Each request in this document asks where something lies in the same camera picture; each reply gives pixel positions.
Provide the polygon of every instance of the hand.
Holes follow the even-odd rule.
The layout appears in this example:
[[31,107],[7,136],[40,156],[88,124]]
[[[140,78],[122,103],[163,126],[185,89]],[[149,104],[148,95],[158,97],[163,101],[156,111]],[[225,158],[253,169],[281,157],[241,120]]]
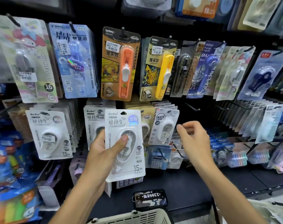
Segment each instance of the hand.
[[178,124],[177,131],[181,136],[184,151],[195,168],[203,164],[214,164],[210,137],[198,121],[186,122],[183,125]]
[[117,154],[121,152],[127,144],[128,136],[123,135],[113,147],[109,149],[105,149],[104,141],[105,130],[102,130],[90,146],[83,173],[86,178],[92,179],[93,183],[97,184],[98,188],[101,186],[104,188],[103,183],[113,168]]

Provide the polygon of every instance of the metal clip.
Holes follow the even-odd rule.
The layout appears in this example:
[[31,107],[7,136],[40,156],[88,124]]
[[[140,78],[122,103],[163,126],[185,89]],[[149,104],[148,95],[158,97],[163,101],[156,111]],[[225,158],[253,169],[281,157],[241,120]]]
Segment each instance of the metal clip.
[[150,90],[145,90],[145,92],[144,92],[144,97],[145,97],[146,99],[150,99],[150,98],[151,98],[151,91],[150,91]]
[[171,84],[168,84],[166,86],[166,90],[165,90],[165,93],[164,95],[170,95],[170,91],[172,90],[172,85]]
[[107,97],[112,97],[115,94],[115,92],[112,90],[112,88],[107,87],[106,89],[106,96]]

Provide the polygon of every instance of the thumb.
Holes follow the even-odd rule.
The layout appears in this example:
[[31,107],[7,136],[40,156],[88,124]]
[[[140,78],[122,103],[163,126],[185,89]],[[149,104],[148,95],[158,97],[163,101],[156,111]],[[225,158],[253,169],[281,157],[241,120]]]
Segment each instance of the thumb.
[[192,139],[192,137],[187,133],[186,129],[181,124],[177,125],[177,131],[178,131],[178,134],[181,137],[181,140],[182,140],[183,144],[188,143],[187,140]]
[[107,149],[112,158],[116,158],[117,154],[122,151],[128,142],[128,136],[125,134],[110,148]]

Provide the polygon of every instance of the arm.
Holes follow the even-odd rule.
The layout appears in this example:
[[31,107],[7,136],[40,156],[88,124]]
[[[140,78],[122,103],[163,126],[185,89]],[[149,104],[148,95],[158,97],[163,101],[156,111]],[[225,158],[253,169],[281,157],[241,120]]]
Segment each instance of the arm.
[[245,196],[217,168],[211,156],[210,138],[197,121],[177,125],[184,151],[208,186],[227,223],[267,224]]
[[104,184],[116,156],[125,147],[128,136],[124,135],[115,145],[105,150],[105,133],[100,132],[90,146],[84,172],[71,190],[61,208],[49,224],[85,224],[96,201],[103,193]]

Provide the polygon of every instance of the forearm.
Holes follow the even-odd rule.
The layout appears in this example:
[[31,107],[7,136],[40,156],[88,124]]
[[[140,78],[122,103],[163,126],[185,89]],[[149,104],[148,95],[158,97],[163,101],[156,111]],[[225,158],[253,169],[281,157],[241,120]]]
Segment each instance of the forearm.
[[61,208],[49,224],[85,224],[98,200],[99,184],[92,182],[92,176],[81,176]]
[[228,224],[266,224],[245,196],[214,164],[196,168]]

